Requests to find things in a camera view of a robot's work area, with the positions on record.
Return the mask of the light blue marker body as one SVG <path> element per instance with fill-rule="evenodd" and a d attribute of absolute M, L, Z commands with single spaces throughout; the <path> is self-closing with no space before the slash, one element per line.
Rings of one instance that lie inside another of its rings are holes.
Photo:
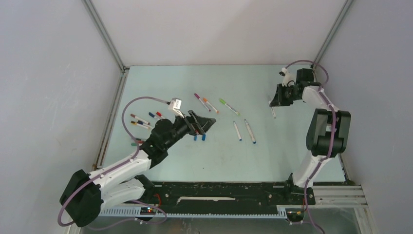
<path fill-rule="evenodd" d="M 235 131 L 236 131 L 238 140 L 239 140 L 239 141 L 242 141 L 241 133 L 240 133 L 240 131 L 239 131 L 239 129 L 238 129 L 238 126 L 237 126 L 237 124 L 236 124 L 235 121 L 233 122 L 233 125 L 234 125 L 234 129 L 235 129 Z"/>

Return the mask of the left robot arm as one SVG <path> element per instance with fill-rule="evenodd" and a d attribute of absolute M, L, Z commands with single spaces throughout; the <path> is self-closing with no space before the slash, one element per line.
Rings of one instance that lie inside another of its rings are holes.
<path fill-rule="evenodd" d="M 106 168 L 73 173 L 59 200 L 62 207 L 72 223 L 85 227 L 106 208 L 138 199 L 142 203 L 152 201 L 153 184 L 143 172 L 160 164 L 168 149 L 185 135 L 203 135 L 215 123 L 216 119 L 201 117 L 192 110 L 186 117 L 176 116 L 174 122 L 157 121 L 138 151 Z"/>

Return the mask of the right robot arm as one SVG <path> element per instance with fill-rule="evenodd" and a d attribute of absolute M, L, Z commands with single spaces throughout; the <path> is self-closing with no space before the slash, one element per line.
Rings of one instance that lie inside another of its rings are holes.
<path fill-rule="evenodd" d="M 345 151 L 351 114 L 332 103 L 322 84 L 315 81 L 311 69 L 299 69 L 292 75 L 287 68 L 282 68 L 279 74 L 283 80 L 277 85 L 269 107 L 290 106 L 298 100 L 314 107 L 305 142 L 308 154 L 292 173 L 293 185 L 283 191 L 285 201 L 295 204 L 303 197 L 301 188 L 311 187 L 321 168 Z"/>

